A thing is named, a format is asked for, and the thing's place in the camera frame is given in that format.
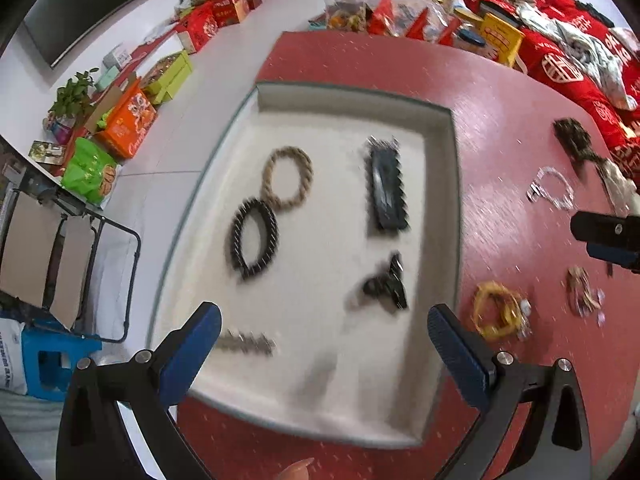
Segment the person's left hand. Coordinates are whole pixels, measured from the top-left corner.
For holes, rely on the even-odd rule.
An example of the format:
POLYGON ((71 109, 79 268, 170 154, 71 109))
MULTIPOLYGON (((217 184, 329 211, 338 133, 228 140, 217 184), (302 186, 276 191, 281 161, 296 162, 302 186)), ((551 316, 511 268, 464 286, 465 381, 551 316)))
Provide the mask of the person's left hand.
POLYGON ((313 463, 313 457, 298 460, 284 468, 280 474, 277 475, 276 480, 309 480, 310 466, 313 463))

